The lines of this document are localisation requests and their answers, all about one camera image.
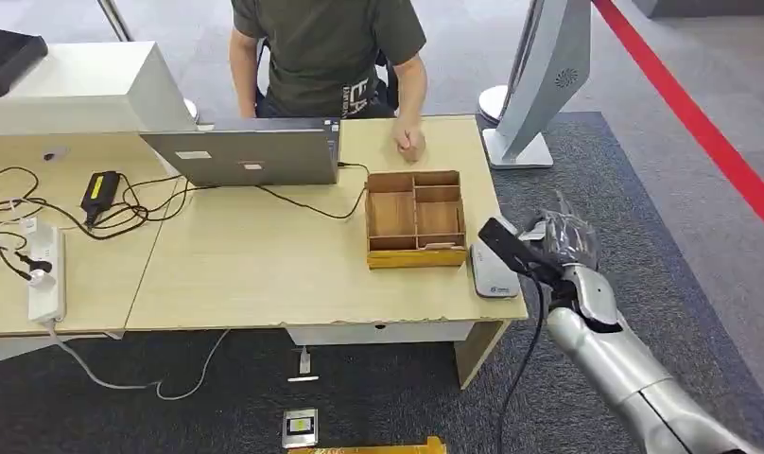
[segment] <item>black tray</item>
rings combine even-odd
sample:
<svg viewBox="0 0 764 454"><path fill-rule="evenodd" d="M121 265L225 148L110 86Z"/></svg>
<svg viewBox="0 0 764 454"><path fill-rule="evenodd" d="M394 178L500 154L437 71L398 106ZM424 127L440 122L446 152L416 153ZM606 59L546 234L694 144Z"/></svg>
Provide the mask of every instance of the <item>black tray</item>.
<svg viewBox="0 0 764 454"><path fill-rule="evenodd" d="M34 63L48 55L48 46L41 36L30 36L0 30L0 96Z"/></svg>

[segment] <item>wooden desk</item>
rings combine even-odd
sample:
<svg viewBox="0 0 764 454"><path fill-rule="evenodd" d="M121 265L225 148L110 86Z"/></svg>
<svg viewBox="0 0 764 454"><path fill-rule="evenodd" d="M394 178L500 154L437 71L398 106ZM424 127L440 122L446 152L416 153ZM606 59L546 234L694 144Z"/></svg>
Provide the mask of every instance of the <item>wooden desk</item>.
<svg viewBox="0 0 764 454"><path fill-rule="evenodd" d="M499 213L474 117L428 118L427 152L413 166L396 152L390 129L390 120L343 122L340 160L371 171L459 170L474 238ZM362 169L346 168L334 186L277 190L342 214L365 179ZM464 388L510 321L527 317L523 299L478 298L467 266L369 271L362 206L340 221L255 188L194 193L182 214L162 227L127 329L472 321L468 339L456 343Z"/></svg>
<svg viewBox="0 0 764 454"><path fill-rule="evenodd" d="M58 155L47 162L43 158L47 152ZM79 219L84 219L84 212L78 205L94 172L117 170L132 183L166 176L153 151L135 134L0 136L0 169L7 166L23 166L35 172L40 187L34 196L47 199ZM31 182L23 172L1 176L0 200L22 197ZM174 185L167 182L140 186L140 202L156 206L170 196ZM33 208L23 205L17 213ZM95 241L71 229L72 223L52 210L45 209L39 216L68 228L64 230L67 317L57 324L57 330L122 330L160 224L147 223L123 236ZM9 218L9 214L2 213L0 218ZM4 225L0 231L19 233L20 226ZM2 237L5 244L16 244L13 239ZM16 257L10 257L15 266L23 266ZM45 334L44 328L27 319L26 292L25 281L0 259L0 336Z"/></svg>

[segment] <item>speaker grille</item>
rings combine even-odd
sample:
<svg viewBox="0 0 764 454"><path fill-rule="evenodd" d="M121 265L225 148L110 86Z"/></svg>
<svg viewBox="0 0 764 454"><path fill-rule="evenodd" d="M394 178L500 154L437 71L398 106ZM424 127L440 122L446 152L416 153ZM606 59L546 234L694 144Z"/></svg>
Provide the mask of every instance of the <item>speaker grille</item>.
<svg viewBox="0 0 764 454"><path fill-rule="evenodd" d="M574 82L577 81L577 79L580 78L580 74L577 72L574 68L565 68L563 71L558 73L558 75L555 77L555 86L558 88L566 88L569 85L572 85Z"/></svg>

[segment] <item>wooden compartment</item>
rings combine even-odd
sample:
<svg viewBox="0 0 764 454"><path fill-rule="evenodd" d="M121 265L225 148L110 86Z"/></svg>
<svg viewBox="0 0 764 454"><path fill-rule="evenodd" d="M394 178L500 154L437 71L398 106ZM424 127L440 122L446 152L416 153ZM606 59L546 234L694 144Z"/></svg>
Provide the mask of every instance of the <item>wooden compartment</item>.
<svg viewBox="0 0 764 454"><path fill-rule="evenodd" d="M370 268L462 265L466 247L459 172L374 173L367 187Z"/></svg>

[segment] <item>label on laptop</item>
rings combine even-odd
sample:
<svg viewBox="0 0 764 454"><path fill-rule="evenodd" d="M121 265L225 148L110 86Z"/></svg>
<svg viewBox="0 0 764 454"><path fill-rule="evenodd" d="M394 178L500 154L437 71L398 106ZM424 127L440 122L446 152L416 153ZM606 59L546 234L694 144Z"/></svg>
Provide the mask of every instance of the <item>label on laptop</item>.
<svg viewBox="0 0 764 454"><path fill-rule="evenodd" d="M212 156L206 151L176 151L179 159L210 159Z"/></svg>

